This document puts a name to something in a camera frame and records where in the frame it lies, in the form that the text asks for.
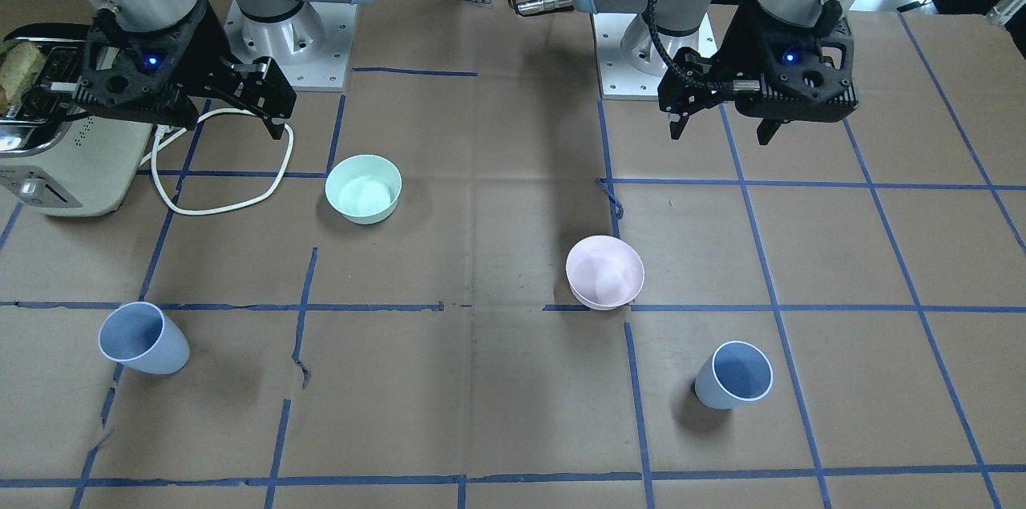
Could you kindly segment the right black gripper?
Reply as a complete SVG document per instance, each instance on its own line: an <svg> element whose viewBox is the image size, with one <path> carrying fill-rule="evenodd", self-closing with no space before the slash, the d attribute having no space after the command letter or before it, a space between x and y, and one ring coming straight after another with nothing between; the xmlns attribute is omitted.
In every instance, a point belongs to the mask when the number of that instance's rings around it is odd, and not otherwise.
<svg viewBox="0 0 1026 509"><path fill-rule="evenodd" d="M199 118L192 99L219 99L252 112L280 140L297 93L274 58L235 56L209 0L198 0L183 19L153 33L129 33L113 4L101 5L72 97L96 117L189 130Z"/></svg>

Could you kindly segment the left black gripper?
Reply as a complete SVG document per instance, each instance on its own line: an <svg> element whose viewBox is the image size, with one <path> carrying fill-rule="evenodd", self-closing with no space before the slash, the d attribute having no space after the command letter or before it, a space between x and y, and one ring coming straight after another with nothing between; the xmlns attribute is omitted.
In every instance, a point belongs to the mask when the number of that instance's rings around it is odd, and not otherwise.
<svg viewBox="0 0 1026 509"><path fill-rule="evenodd" d="M733 101L742 115L762 119L759 145L785 121L834 123L860 104L854 85L854 38L839 0L814 0L813 26L777 19L758 0L741 0L718 52L710 58L683 46L657 87L679 141L692 114Z"/></svg>

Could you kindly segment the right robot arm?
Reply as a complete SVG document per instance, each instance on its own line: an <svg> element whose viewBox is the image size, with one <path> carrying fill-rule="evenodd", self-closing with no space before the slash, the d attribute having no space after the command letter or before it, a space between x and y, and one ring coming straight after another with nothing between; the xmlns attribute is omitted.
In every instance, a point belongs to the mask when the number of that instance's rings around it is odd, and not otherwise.
<svg viewBox="0 0 1026 509"><path fill-rule="evenodd" d="M235 40L209 0L88 1L95 12L67 92L78 107L96 117L193 129L193 99L219 99L255 115L280 139L297 97L283 67L326 49L315 2L373 0L235 0Z"/></svg>

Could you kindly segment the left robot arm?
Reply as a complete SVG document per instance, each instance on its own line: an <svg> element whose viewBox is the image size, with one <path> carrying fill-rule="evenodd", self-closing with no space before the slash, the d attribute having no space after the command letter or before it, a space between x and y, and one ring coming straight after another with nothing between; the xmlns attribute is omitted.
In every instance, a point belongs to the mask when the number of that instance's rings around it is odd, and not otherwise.
<svg viewBox="0 0 1026 509"><path fill-rule="evenodd" d="M846 18L856 0L741 0L714 56L686 45L712 0L535 0L523 15L574 7L633 14L648 40L638 67L660 77L657 102L680 139L690 115L733 103L760 119L759 144L794 121L836 123L856 110L854 39Z"/></svg>

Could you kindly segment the blue cup near right arm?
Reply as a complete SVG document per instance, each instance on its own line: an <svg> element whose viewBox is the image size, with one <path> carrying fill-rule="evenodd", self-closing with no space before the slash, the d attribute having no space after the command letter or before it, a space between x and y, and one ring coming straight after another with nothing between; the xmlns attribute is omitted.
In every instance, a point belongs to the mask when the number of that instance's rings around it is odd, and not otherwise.
<svg viewBox="0 0 1026 509"><path fill-rule="evenodd" d="M98 351L110 362L157 375L182 370L191 355L176 323L146 301L128 302L106 316L98 329Z"/></svg>

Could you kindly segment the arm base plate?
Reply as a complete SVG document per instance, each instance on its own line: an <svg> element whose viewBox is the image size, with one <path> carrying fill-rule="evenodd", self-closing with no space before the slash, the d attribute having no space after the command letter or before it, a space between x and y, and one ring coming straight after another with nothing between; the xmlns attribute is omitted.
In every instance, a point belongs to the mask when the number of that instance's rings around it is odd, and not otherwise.
<svg viewBox="0 0 1026 509"><path fill-rule="evenodd" d="M224 29L235 56L276 60L297 91L343 93L359 6L307 2L289 19L260 23L233 1Z"/></svg>
<svg viewBox="0 0 1026 509"><path fill-rule="evenodd" d="M600 96L657 101L664 61L652 45L648 27L638 14L593 14Z"/></svg>

